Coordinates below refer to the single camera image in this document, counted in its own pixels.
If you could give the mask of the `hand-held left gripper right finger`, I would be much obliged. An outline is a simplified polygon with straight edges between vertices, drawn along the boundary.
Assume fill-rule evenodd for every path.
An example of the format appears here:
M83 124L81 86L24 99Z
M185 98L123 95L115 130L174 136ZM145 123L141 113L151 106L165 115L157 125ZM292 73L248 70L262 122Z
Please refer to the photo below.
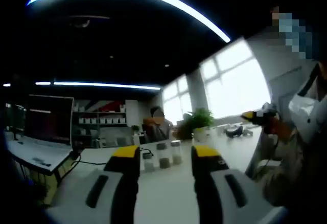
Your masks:
M192 146L192 174L200 223L282 223L285 207L274 207L257 184L230 169L209 146Z

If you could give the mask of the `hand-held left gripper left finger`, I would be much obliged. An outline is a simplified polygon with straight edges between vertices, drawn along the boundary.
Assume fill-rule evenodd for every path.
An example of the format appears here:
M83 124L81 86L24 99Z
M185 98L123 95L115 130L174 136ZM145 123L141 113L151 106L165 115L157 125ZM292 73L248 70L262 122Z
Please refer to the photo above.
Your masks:
M49 214L55 223L133 223L139 176L140 147L120 147Z

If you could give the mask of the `person's right hand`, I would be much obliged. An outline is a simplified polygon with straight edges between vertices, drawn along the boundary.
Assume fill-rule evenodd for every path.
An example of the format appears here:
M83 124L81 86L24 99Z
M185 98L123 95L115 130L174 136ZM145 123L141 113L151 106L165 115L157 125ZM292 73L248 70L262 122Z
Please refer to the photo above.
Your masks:
M292 129L283 121L271 118L264 126L264 132L268 135L276 135L282 142L288 142L292 135Z

